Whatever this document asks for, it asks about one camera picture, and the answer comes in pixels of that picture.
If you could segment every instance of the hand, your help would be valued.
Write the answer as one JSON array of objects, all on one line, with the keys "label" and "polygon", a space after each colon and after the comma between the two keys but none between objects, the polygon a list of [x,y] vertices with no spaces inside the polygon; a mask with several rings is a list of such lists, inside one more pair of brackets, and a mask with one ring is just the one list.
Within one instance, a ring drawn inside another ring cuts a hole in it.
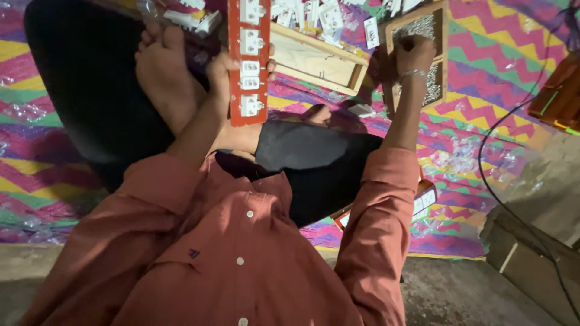
[{"label": "hand", "polygon": [[426,37],[413,35],[402,39],[395,48],[398,75],[416,69],[429,73],[435,53],[435,43]]}]

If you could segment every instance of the orange extension board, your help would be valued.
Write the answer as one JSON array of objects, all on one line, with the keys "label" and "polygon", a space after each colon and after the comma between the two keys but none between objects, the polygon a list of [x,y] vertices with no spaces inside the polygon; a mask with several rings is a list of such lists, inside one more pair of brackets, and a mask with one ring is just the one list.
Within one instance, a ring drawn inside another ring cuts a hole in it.
[{"label": "orange extension board", "polygon": [[229,0],[228,7],[230,54],[242,63],[240,71],[230,71],[231,125],[266,122],[270,0]]}]

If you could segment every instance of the person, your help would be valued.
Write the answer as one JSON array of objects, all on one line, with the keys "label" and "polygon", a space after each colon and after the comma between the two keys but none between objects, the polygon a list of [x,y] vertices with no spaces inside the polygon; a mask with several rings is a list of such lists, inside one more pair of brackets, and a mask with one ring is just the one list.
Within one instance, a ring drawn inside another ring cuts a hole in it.
[{"label": "person", "polygon": [[[203,87],[179,28],[142,31],[81,0],[34,0],[25,28],[59,117],[111,195],[73,229],[22,325],[405,323],[398,282],[432,41],[396,50],[403,92],[383,140],[325,128],[327,109],[231,127],[239,63],[222,52]],[[240,175],[219,148],[259,167]],[[351,202],[332,270],[297,226]]]}]

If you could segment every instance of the black cable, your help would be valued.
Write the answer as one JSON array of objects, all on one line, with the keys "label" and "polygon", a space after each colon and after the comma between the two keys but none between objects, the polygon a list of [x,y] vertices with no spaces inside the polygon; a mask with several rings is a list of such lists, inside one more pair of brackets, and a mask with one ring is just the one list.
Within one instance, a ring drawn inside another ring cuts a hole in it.
[{"label": "black cable", "polygon": [[[564,10],[562,10],[560,12],[560,14],[564,13],[564,22],[568,26],[568,28],[570,29],[570,36],[568,37],[568,40],[566,42],[566,47],[567,47],[567,49],[568,49],[569,52],[578,50],[579,49],[578,45],[580,45],[580,28],[578,26],[578,21],[576,20],[576,12],[580,9],[580,6],[574,6],[574,2],[575,2],[575,0],[570,0],[570,4],[569,4],[568,8],[567,9],[564,9]],[[528,98],[533,94],[534,89],[540,83],[540,80],[542,79],[542,76],[544,74],[546,65],[548,64],[548,53],[549,53],[549,49],[550,49],[550,47],[549,47],[550,38],[552,37],[552,34],[553,34],[553,32],[555,30],[556,29],[554,29],[554,30],[552,30],[550,32],[550,34],[548,35],[548,38],[546,40],[546,55],[545,55],[545,61],[546,62],[544,63],[544,65],[542,67],[542,70],[540,72],[540,76],[538,77],[538,80],[536,81],[536,83],[534,84],[534,86],[532,87],[532,89],[530,90],[530,92],[528,93],[528,95],[526,95],[526,97],[524,98],[523,102],[520,105],[516,106],[511,111],[509,111],[506,115],[504,115],[500,120],[498,120],[498,122],[496,122],[488,130],[487,134],[483,137],[483,140],[481,141],[481,146],[479,147],[479,153],[477,155],[477,163],[479,165],[479,173],[481,174],[481,179],[483,180],[483,183],[485,184],[487,190],[490,192],[490,194],[492,195],[492,197],[506,211],[508,211],[518,222],[520,222],[534,236],[534,238],[536,238],[536,240],[538,240],[538,242],[542,245],[542,248],[545,251],[546,256],[548,257],[548,260],[550,260],[552,262],[552,264],[554,265],[554,269],[556,270],[556,275],[558,276],[558,281],[560,283],[560,286],[562,287],[562,291],[564,292],[564,295],[566,296],[566,299],[568,300],[568,304],[570,304],[570,308],[572,308],[572,311],[574,312],[574,315],[576,316],[576,319],[578,319],[578,321],[580,322],[580,313],[578,313],[578,309],[574,305],[574,301],[572,300],[572,297],[570,297],[570,293],[568,291],[568,288],[566,287],[566,284],[564,283],[564,279],[562,278],[562,274],[561,274],[560,268],[558,267],[558,262],[557,262],[556,258],[554,257],[554,255],[552,254],[551,250],[544,243],[544,241],[542,241],[542,239],[540,238],[540,236],[538,236],[536,234],[536,232],[534,231],[534,228],[531,225],[529,225],[527,222],[523,221],[505,203],[503,203],[498,198],[498,196],[495,194],[495,192],[491,189],[490,184],[487,183],[487,180],[485,179],[485,174],[483,174],[483,167],[481,165],[481,153],[483,152],[483,147],[485,146],[485,142],[490,137],[491,133],[495,130],[495,128],[497,128],[510,115],[514,114],[517,110],[521,109],[526,104],[532,102],[535,99],[535,96],[534,96],[534,97],[532,97],[531,99],[528,100]]]}]

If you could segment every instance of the colorful mat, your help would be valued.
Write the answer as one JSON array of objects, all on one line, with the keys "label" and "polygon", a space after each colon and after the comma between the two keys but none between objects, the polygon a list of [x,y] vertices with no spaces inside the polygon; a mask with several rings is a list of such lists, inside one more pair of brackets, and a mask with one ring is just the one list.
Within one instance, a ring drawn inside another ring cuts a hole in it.
[{"label": "colorful mat", "polygon": [[[478,144],[487,129],[529,91],[537,92],[534,83],[542,67],[546,65],[541,85],[565,57],[566,28],[548,37],[549,30],[561,24],[557,14],[565,6],[562,0],[449,0],[447,102],[422,113],[417,145],[424,173],[440,193],[429,216],[411,226],[413,255],[484,256],[479,232],[495,202],[476,171]],[[342,9],[350,29],[343,30],[341,41],[359,48],[360,56],[370,56],[364,27],[356,22],[382,16],[380,0]],[[70,144],[46,96],[24,39],[21,13],[12,9],[2,13],[0,240],[63,242],[75,218],[104,192]],[[269,106],[273,118],[293,119],[312,104],[325,103],[336,113],[334,128],[384,136],[390,122],[378,84],[372,66],[356,97],[280,76],[270,88]],[[370,104],[379,115],[359,121],[345,110],[347,100]],[[25,114],[15,114],[14,104]],[[527,162],[524,151],[541,150],[553,130],[523,110],[497,130],[485,150],[483,167],[486,178],[501,190]],[[329,219],[304,228],[302,234],[314,245],[331,250],[338,248],[342,235]]]}]

